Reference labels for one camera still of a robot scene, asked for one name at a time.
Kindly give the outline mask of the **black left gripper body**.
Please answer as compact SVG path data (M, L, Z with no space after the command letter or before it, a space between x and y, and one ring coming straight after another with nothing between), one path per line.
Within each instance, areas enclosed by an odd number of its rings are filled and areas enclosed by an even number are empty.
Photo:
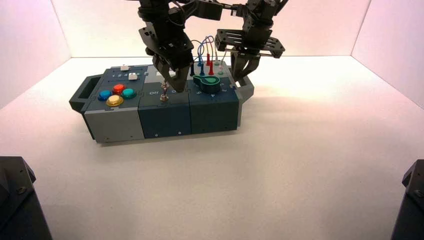
M193 64L194 46L184 30L184 20L147 21L138 30L146 53L153 57L153 65L159 72L165 68L178 72Z

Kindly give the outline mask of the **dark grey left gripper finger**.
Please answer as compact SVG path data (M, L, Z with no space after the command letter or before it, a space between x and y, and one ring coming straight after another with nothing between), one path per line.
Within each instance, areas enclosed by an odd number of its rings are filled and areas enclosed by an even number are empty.
M175 63L175 90L178 93L185 90L187 77L193 63L192 60L179 60Z
M172 88L176 92L180 92L180 81L178 78L178 75L175 74L175 76L171 76L170 71L170 65L168 62L164 59L162 59L160 56L154 56L152 58L153 65L157 69L157 71L162 75L165 82L172 86Z

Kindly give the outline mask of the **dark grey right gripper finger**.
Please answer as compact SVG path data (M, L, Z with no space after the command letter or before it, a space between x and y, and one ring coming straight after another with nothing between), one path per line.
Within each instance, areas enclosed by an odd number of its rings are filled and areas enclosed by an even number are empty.
M248 74L252 73L259 66L260 57L254 58L241 58L240 59L240 71L239 71L239 80L241 81Z
M235 82L242 79L242 71L244 69L244 58L236 52L231 53L231 75Z

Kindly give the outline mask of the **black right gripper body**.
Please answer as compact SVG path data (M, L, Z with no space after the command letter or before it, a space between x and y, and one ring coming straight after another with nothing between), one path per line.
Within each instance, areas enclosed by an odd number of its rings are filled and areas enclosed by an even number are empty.
M277 38L271 36L273 25L272 19L246 16L241 30L218 29L215 45L219 51L232 46L238 52L278 59L286 49Z

